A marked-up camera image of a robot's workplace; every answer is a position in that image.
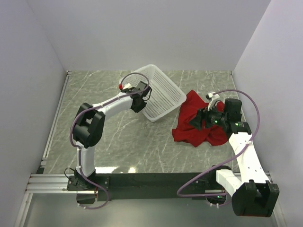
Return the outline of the white plastic basket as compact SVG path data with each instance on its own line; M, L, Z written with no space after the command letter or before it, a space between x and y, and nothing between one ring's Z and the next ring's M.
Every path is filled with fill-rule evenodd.
M186 101L186 94L156 65L146 65L136 72L145 75L150 82L150 99L142 113L151 122L159 120Z

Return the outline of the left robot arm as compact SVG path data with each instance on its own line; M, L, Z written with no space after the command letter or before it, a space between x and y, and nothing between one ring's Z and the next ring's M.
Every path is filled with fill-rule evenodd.
M124 110L140 112L147 104L144 98L152 92L149 84L142 81L136 87L120 84L119 88L120 92L109 100L94 105L83 103L72 123L70 142L77 148L74 177L84 190L98 187L94 181L94 153L95 146L101 140L105 121Z

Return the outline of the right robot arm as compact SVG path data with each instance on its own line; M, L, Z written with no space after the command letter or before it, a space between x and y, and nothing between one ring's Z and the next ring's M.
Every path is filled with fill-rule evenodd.
M241 105L241 100L227 98L222 112L210 105L198 109L189 123L199 130L202 126L222 127L237 159L241 179L231 170L212 167L204 172L215 172L208 176L209 186L214 189L222 186L231 195L235 215L270 217L279 196L279 187L270 181L261 167L249 124L241 119Z

